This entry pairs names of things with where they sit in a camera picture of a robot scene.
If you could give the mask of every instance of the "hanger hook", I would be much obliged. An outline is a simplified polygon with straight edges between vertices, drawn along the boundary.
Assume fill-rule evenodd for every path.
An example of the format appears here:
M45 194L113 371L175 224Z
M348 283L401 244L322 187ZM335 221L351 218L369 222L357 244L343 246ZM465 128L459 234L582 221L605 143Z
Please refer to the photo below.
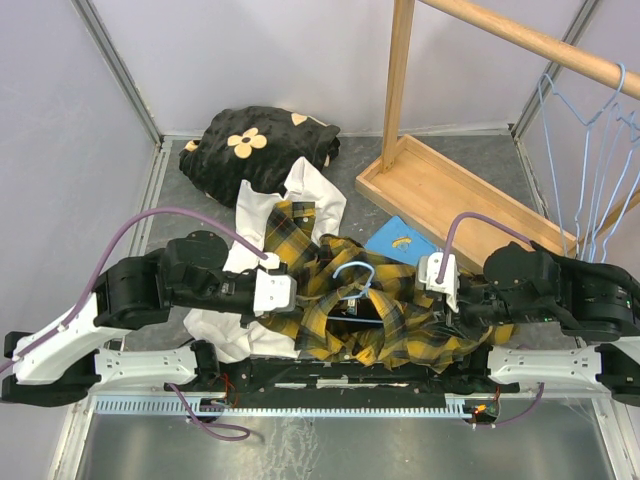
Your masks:
M369 278L367 279L367 283L365 284L364 288L362 289L362 291L356 295L350 295L348 297L343 297L342 300L352 300L352 299L358 299L358 298L362 298L363 295L369 295L369 287L371 286L371 281L373 280L373 276L375 275L376 271L375 269L369 265L368 263L365 262L360 262L360 261L353 261L353 262L347 262L344 265L340 265L335 272L333 272L333 278L337 278L338 274L344 270L345 268L348 267L365 267L368 268L371 271L371 275L369 275Z
M616 93L620 93L622 91L624 81L627 77L627 67L624 66L624 63L618 63L618 67L620 67L620 83L618 84L618 88L616 88Z

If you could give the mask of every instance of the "wooden pole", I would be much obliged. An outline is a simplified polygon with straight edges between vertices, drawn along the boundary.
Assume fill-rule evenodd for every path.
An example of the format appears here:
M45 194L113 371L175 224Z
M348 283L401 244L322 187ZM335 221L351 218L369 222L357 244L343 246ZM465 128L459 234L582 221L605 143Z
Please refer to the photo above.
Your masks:
M398 126L402 112L404 77L409 58L409 41L413 23L415 0L395 0L393 5L393 26L391 31L391 51L389 53L389 76L387 78L387 102L384 111L384 132L382 136L382 172L388 171L395 160L398 142Z
M620 67L615 63L525 27L467 0L420 1L598 83L614 89L620 84ZM640 100L640 75L627 71L622 92Z

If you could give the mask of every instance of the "black fabric with flower pattern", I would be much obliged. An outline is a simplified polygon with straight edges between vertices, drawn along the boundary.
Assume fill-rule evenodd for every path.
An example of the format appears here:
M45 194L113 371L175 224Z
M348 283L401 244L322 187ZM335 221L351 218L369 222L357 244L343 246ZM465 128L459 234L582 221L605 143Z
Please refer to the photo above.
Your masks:
M273 107L223 110L201 140L180 153L180 170L198 190L235 207L242 180L260 193L284 193L294 162L322 168L338 155L340 129Z

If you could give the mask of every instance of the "yellow plaid shirt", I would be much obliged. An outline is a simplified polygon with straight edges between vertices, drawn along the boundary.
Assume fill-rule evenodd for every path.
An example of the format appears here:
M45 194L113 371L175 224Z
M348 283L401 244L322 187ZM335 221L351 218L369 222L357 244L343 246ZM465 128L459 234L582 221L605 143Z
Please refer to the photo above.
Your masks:
M367 251L350 238L324 235L320 245L311 241L315 223L313 202L281 202L267 221L264 250L276 253L298 282L297 306L292 313L275 313L260 319L266 328L295 340L296 350L323 361L356 358L364 365L382 362L394 368L408 362L427 365L437 372L474 351L481 343L504 343L512 326L476 331L472 339L461 338L430 308L432 300L415 289L415 268ZM345 296L361 291L370 275L362 267L336 269L359 260L375 268L369 289L384 328L359 332L341 329L329 312Z

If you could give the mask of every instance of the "wooden tray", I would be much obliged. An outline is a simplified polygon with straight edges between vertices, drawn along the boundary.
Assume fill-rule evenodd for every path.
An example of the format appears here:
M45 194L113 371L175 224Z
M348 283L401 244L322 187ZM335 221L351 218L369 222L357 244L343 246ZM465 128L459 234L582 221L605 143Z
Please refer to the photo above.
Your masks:
M393 168L380 173L381 158L356 178L356 190L399 215L439 247L453 219L462 212L487 215L562 254L562 237L555 224L525 207L481 178L415 138L402 137L394 152ZM568 248L575 237L565 232ZM515 239L475 219L458 227L453 243L458 262L481 272L486 258Z

